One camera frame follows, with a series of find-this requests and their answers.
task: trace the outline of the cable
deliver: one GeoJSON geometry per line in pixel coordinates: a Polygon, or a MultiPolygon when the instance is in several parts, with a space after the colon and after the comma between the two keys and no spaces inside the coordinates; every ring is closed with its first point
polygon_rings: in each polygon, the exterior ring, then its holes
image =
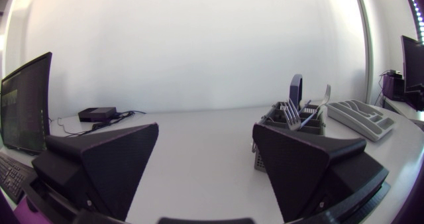
{"type": "Polygon", "coordinates": [[[382,85],[381,85],[381,81],[382,81],[382,78],[383,78],[383,76],[384,75],[386,75],[388,72],[390,72],[390,70],[386,70],[386,71],[384,71],[384,72],[382,72],[380,75],[378,75],[379,77],[380,77],[380,79],[378,80],[378,85],[380,86],[380,88],[381,88],[381,92],[378,94],[378,97],[377,97],[377,99],[376,99],[376,102],[374,102],[374,105],[377,105],[377,101],[378,101],[378,98],[380,98],[380,96],[381,96],[381,94],[382,94],[382,92],[383,92],[383,87],[382,87],[382,85]]]}
{"type": "Polygon", "coordinates": [[[82,131],[82,132],[78,132],[78,133],[70,133],[70,132],[67,132],[67,131],[65,130],[65,126],[64,126],[64,125],[59,124],[59,119],[61,119],[61,118],[58,118],[58,125],[59,125],[59,126],[61,126],[61,127],[63,128],[63,130],[64,130],[64,132],[65,132],[65,133],[69,134],[69,135],[68,135],[68,136],[66,136],[66,137],[82,136],[82,135],[89,134],[89,133],[91,133],[91,132],[93,132],[93,131],[97,131],[97,130],[99,130],[99,129],[102,129],[102,128],[105,128],[105,127],[108,127],[108,126],[114,125],[114,124],[116,124],[116,123],[118,123],[118,122],[122,121],[123,119],[125,119],[125,118],[127,118],[127,117],[130,117],[130,116],[132,116],[132,115],[134,115],[136,112],[137,112],[137,113],[146,114],[146,113],[145,113],[145,112],[143,112],[143,111],[125,111],[125,112],[116,112],[116,113],[115,113],[114,115],[112,115],[112,117],[111,117],[111,120],[112,120],[112,121],[107,121],[107,122],[102,122],[102,123],[95,123],[95,124],[93,124],[93,126],[92,126],[91,130],[89,130],[89,131],[82,131]]]}

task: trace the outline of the monitor screen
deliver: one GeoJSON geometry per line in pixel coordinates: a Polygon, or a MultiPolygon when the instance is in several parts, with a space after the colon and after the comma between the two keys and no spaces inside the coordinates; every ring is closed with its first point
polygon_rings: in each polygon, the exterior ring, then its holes
{"type": "Polygon", "coordinates": [[[32,154],[46,149],[51,59],[48,52],[1,80],[1,136],[8,148],[32,154]]]}
{"type": "Polygon", "coordinates": [[[403,76],[405,91],[424,85],[424,46],[412,38],[402,36],[403,76]]]}

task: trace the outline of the white wall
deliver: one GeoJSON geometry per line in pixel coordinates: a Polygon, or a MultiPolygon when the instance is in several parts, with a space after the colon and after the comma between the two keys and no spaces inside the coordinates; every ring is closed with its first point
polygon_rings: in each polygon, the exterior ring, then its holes
{"type": "Polygon", "coordinates": [[[417,32],[407,0],[364,0],[364,3],[374,53],[374,81],[370,99],[374,104],[381,92],[379,75],[386,70],[398,70],[403,74],[401,35],[417,39],[417,32]]]}
{"type": "Polygon", "coordinates": [[[365,100],[356,0],[27,0],[6,73],[53,53],[51,118],[86,107],[147,112],[270,105],[303,74],[303,98],[365,100]]]}

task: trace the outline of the black device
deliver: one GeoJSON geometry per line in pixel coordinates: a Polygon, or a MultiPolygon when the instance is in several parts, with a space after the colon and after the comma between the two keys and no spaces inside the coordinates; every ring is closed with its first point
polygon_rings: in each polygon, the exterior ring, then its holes
{"type": "Polygon", "coordinates": [[[405,100],[414,109],[424,110],[424,46],[418,41],[401,37],[405,100]]]}
{"type": "Polygon", "coordinates": [[[364,139],[332,139],[260,124],[253,128],[253,139],[285,222],[342,223],[376,193],[381,200],[388,192],[388,171],[364,152],[364,139]]]}
{"type": "Polygon", "coordinates": [[[24,194],[22,181],[34,170],[0,152],[0,186],[18,204],[24,194]]]}
{"type": "Polygon", "coordinates": [[[1,136],[6,147],[31,154],[46,149],[51,60],[48,52],[1,80],[1,136]]]}
{"type": "Polygon", "coordinates": [[[299,109],[299,102],[302,100],[302,83],[303,76],[301,74],[295,74],[290,83],[289,97],[297,109],[299,109]]]}
{"type": "Polygon", "coordinates": [[[383,75],[383,95],[393,101],[405,101],[405,80],[402,75],[392,71],[383,75]]]}
{"type": "Polygon", "coordinates": [[[23,182],[27,199],[53,223],[83,209],[124,221],[158,138],[158,125],[80,137],[46,137],[23,182]]]}
{"type": "Polygon", "coordinates": [[[117,112],[116,107],[87,108],[78,113],[81,122],[107,122],[117,112]]]}

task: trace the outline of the keyboard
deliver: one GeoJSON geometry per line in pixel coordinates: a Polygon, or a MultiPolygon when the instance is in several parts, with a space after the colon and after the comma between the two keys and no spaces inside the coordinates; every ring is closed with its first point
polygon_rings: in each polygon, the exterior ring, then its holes
{"type": "Polygon", "coordinates": [[[16,204],[23,197],[22,181],[34,169],[0,152],[0,186],[16,204]]]}

